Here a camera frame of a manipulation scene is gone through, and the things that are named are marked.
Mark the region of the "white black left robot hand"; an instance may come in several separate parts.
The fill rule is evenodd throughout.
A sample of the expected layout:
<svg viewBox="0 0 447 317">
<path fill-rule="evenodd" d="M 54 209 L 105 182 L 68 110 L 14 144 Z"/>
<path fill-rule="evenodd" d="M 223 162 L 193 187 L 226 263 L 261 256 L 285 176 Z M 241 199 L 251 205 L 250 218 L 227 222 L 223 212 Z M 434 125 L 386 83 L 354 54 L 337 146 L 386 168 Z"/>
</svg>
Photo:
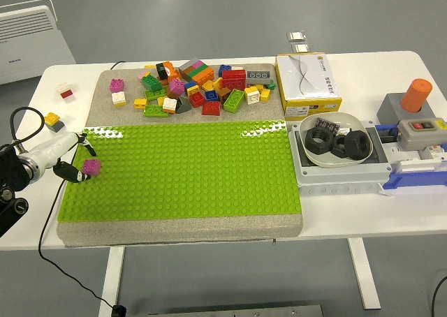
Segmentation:
<svg viewBox="0 0 447 317">
<path fill-rule="evenodd" d="M 20 161 L 28 169 L 30 183 L 37 182 L 49 168 L 53 168 L 57 176 L 69 182 L 79 183 L 91 179 L 91 175 L 61 161 L 61 157 L 78 144 L 84 145 L 92 156 L 96 156 L 87 134 L 76 132 L 60 135 L 20 154 Z"/>
</svg>

